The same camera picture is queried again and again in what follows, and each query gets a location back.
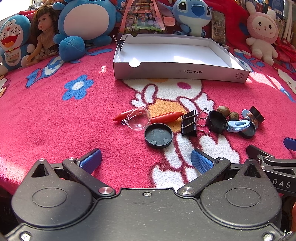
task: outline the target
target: blue plush toy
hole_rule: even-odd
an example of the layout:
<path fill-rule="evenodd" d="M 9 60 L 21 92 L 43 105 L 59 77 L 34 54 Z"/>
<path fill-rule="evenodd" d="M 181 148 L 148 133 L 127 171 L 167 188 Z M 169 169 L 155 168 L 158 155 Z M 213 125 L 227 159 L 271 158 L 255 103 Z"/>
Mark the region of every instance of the blue plush toy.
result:
<path fill-rule="evenodd" d="M 53 9 L 62 10 L 59 34 L 54 42 L 59 45 L 61 59 L 68 62 L 81 58 L 85 44 L 104 46 L 111 43 L 108 34 L 120 22 L 121 14 L 109 0 L 65 0 L 54 3 Z"/>
<path fill-rule="evenodd" d="M 31 23 L 24 15 L 7 20 L 0 29 L 0 76 L 8 71 L 26 66 L 26 58 L 35 50 L 33 44 L 25 44 L 30 35 Z"/>
<path fill-rule="evenodd" d="M 202 29 L 212 19 L 212 12 L 208 5 L 202 0 L 178 0 L 173 7 L 158 2 L 161 8 L 166 8 L 173 13 L 174 18 L 180 23 L 182 31 L 174 34 L 205 37 Z"/>

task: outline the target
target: metal clip handle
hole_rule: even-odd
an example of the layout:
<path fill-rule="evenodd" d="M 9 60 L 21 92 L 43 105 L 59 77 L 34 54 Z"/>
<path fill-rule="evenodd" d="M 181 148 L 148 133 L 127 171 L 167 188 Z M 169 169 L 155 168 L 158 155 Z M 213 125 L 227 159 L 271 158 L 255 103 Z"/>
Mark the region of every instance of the metal clip handle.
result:
<path fill-rule="evenodd" d="M 115 35 L 113 35 L 113 38 L 115 40 L 115 43 L 119 46 L 119 51 L 121 51 L 122 46 L 123 46 L 123 44 L 124 44 L 124 42 L 125 42 L 125 40 L 126 40 L 127 37 L 124 40 L 119 40 L 119 41 L 117 41 Z"/>
<path fill-rule="evenodd" d="M 207 108 L 204 108 L 201 112 L 199 112 L 199 113 L 197 113 L 197 114 L 195 114 L 195 115 L 187 116 L 187 117 L 185 117 L 185 118 L 182 117 L 182 120 L 185 120 L 185 119 L 188 119 L 188 118 L 192 118 L 192 117 L 194 117 L 194 116 L 198 116 L 198 115 L 200 115 L 200 114 L 203 113 L 203 111 L 205 111 L 205 110 L 207 111 L 207 116 L 206 116 L 206 117 L 199 117 L 198 119 L 196 119 L 195 121 L 189 123 L 188 125 L 184 126 L 183 128 L 186 128 L 186 127 L 188 127 L 188 126 L 190 126 L 190 125 L 192 125 L 192 124 L 198 122 L 200 119 L 202 119 L 202 120 L 207 119 L 208 116 L 209 116 L 209 110 L 208 110 Z"/>

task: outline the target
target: black plastic lid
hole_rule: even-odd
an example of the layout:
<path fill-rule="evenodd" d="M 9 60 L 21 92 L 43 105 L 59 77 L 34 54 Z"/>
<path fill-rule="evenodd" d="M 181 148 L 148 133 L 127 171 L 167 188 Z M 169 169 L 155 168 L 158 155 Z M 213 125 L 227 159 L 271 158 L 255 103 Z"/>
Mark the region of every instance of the black plastic lid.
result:
<path fill-rule="evenodd" d="M 265 119 L 264 117 L 261 115 L 261 113 L 254 107 L 252 106 L 249 109 L 250 112 L 252 112 L 252 114 L 254 115 L 254 117 L 260 122 L 262 123 Z"/>
<path fill-rule="evenodd" d="M 240 131 L 239 134 L 243 138 L 250 139 L 256 134 L 256 128 L 254 124 L 251 122 L 251 125 L 247 129 Z"/>
<path fill-rule="evenodd" d="M 149 125 L 145 130 L 145 141 L 148 146 L 155 149 L 168 147 L 173 140 L 172 129 L 162 123 Z"/>
<path fill-rule="evenodd" d="M 212 132 L 217 134 L 221 134 L 228 126 L 225 116 L 216 110 L 210 111 L 206 124 Z"/>

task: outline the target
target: cardboard box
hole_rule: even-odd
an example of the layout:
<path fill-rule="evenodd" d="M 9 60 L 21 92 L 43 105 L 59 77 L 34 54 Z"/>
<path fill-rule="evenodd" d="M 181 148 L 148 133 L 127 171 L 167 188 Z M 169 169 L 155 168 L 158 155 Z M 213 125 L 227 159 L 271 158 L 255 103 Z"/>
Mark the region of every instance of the cardboard box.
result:
<path fill-rule="evenodd" d="M 115 79 L 182 78 L 244 83 L 248 69 L 211 39 L 176 34 L 123 35 Z"/>

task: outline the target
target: brown nut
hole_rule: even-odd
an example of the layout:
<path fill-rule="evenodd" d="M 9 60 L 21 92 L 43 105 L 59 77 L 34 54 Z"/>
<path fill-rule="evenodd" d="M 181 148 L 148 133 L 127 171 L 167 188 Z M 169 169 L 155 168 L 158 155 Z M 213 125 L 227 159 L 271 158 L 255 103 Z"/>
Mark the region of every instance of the brown nut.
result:
<path fill-rule="evenodd" d="M 237 112 L 231 112 L 229 115 L 230 121 L 238 121 L 239 120 L 239 114 Z"/>
<path fill-rule="evenodd" d="M 217 108 L 217 111 L 220 112 L 225 117 L 230 115 L 230 109 L 227 106 L 221 105 Z"/>

